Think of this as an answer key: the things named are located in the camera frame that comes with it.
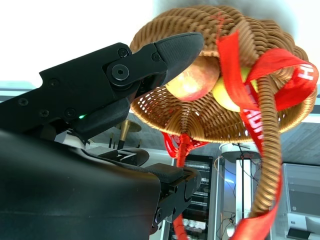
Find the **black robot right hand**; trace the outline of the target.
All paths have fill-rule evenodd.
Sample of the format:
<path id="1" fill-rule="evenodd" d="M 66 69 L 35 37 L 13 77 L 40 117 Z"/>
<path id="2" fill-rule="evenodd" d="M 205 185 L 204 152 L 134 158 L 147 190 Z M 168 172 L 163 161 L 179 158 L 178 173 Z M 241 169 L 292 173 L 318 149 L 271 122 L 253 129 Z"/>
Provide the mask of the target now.
<path id="1" fill-rule="evenodd" d="M 85 140 L 124 121 L 132 101 L 163 86 L 198 57 L 187 32 L 132 53 L 116 43 L 43 70 L 39 88 L 0 105 L 0 237 L 3 240 L 147 240 L 191 203 L 201 174 L 157 163 L 143 168 L 55 141 Z"/>

